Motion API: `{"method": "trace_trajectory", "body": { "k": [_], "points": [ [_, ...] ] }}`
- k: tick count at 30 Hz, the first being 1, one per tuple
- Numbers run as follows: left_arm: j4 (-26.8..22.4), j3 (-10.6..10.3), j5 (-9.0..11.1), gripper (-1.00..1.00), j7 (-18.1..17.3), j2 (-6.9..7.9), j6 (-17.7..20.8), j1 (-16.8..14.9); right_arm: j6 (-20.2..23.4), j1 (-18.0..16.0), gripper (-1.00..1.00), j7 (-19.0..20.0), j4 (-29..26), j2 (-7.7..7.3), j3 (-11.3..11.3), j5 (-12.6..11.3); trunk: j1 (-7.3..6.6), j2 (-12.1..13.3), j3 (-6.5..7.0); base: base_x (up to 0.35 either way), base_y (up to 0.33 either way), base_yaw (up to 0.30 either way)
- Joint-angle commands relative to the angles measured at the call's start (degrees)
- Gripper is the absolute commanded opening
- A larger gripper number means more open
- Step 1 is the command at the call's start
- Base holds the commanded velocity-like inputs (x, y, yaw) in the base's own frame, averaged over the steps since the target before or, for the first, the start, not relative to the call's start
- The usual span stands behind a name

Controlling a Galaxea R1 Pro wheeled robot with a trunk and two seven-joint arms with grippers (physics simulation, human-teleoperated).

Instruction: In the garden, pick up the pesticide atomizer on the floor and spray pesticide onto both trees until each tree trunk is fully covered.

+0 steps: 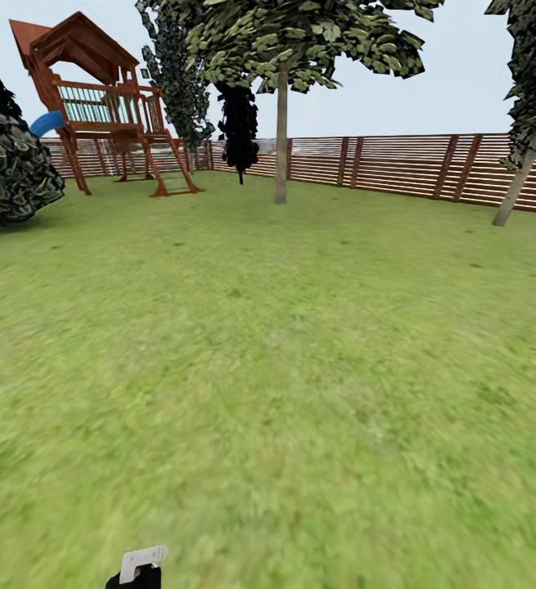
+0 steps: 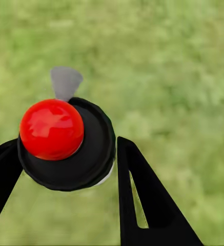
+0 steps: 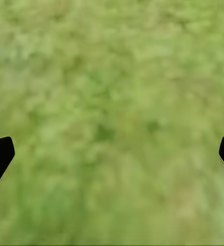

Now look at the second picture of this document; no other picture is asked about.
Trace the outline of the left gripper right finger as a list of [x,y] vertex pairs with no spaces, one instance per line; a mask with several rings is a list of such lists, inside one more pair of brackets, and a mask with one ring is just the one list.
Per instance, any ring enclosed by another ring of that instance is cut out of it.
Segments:
[[[137,145],[117,137],[121,246],[203,246]],[[149,228],[138,227],[132,175]]]

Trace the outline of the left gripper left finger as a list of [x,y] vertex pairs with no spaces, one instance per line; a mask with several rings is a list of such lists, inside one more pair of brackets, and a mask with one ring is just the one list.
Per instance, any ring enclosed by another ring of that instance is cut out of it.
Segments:
[[23,167],[18,157],[17,139],[0,145],[0,214],[22,170]]

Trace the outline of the pesticide atomizer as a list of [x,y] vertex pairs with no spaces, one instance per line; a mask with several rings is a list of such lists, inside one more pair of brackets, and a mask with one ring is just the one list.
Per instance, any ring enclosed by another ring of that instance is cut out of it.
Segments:
[[26,173],[49,190],[72,192],[103,184],[112,173],[116,136],[94,103],[73,94],[83,82],[75,69],[50,70],[55,99],[31,106],[22,117],[18,157]]

